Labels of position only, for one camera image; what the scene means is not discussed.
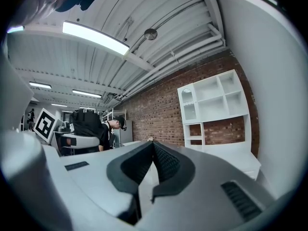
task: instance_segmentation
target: white wall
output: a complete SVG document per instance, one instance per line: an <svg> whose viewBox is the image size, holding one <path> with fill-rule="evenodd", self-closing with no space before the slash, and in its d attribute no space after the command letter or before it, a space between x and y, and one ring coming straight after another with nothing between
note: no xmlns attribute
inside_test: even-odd
<svg viewBox="0 0 308 231"><path fill-rule="evenodd" d="M26 108L26 112L25 112L25 129L28 129L28 124L27 124L27 117L28 117L28 113L32 110L32 108L34 109L34 123L36 123L37 118L42 110L42 108L48 110L50 113L52 113L54 116L56 116L57 119L63 120L63 115L61 112L61 108L53 106L51 104L48 103L37 103L37 105L35 104L29 104L28 107Z"/></svg>
<svg viewBox="0 0 308 231"><path fill-rule="evenodd" d="M261 0L218 0L225 37L255 96L258 159L279 197L298 182L308 153L308 58L292 25Z"/></svg>

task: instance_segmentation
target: brick wall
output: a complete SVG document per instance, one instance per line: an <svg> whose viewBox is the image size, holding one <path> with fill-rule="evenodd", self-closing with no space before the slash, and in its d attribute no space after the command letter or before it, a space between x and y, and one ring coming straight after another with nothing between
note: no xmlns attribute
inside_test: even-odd
<svg viewBox="0 0 308 231"><path fill-rule="evenodd" d="M257 108L244 71L230 51L208 57L167 76L124 101L116 109L127 110L127 119L132 120L133 124L134 140L145 141L153 137L157 141L184 145L177 88L232 69L236 70L246 95L252 126L251 151L257 156L259 147ZM244 140L244 122L241 117L233 118L231 122L228 119L204 123L204 127L207 144Z"/></svg>

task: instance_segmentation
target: black shirt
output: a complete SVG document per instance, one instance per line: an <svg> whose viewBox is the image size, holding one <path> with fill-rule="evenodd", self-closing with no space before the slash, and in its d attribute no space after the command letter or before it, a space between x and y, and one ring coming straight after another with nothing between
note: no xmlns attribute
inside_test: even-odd
<svg viewBox="0 0 308 231"><path fill-rule="evenodd" d="M31 113L31 115L30 115L31 117L29 118L29 122L30 122L30 121L33 122L33 121L34 121L34 112L31 111L30 113Z"/></svg>
<svg viewBox="0 0 308 231"><path fill-rule="evenodd" d="M102 128L103 128L103 136L102 139L100 141L100 145L102 145L104 147L104 151L109 150L110 149L110 134L111 134L111 127L109 122L106 123L102 123Z"/></svg>

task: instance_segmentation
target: light fixture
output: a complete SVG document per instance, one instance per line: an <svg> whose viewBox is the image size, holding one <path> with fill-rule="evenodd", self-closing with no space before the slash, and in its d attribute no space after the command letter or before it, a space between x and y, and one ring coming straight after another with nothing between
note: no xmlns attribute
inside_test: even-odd
<svg viewBox="0 0 308 231"><path fill-rule="evenodd" d="M7 30L7 33L20 32L23 30L24 30L24 26L15 26L15 27L9 28L9 30Z"/></svg>
<svg viewBox="0 0 308 231"><path fill-rule="evenodd" d="M96 110L95 108L87 108L87 107L80 107L80 109L85 109L85 110Z"/></svg>
<svg viewBox="0 0 308 231"><path fill-rule="evenodd" d="M43 87L43 88L47 88L47 89L51 89L51 85L47 85L47 84L42 84L42 83L37 83L37 82L29 82L30 86L34 86L34 87Z"/></svg>
<svg viewBox="0 0 308 231"><path fill-rule="evenodd" d="M51 105L54 105L54 106L61 106L61 107L67 107L67 105L56 104L56 103L52 103Z"/></svg>
<svg viewBox="0 0 308 231"><path fill-rule="evenodd" d="M125 53L129 50L129 47L126 44L118 41L117 39L77 23L64 21L62 32L103 45L104 47L116 51L121 55L125 55Z"/></svg>
<svg viewBox="0 0 308 231"><path fill-rule="evenodd" d="M73 93L77 93L77 94L82 94L82 95L87 95L87 96L95 97L95 98L102 98L102 96L99 95L99 94L94 94L94 93L90 93L90 92L86 92L86 91L72 90L72 92Z"/></svg>

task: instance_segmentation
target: white bookshelf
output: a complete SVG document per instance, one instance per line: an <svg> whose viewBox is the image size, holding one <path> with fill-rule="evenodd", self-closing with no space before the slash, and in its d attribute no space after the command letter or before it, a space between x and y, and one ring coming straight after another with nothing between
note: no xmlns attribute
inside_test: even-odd
<svg viewBox="0 0 308 231"><path fill-rule="evenodd" d="M256 179L261 164L250 152L250 115L246 96L235 70L178 88L178 95L185 147L223 158L251 178ZM244 142L206 145L204 122L238 116L244 118ZM200 135L192 136L190 125L197 124L200 125Z"/></svg>

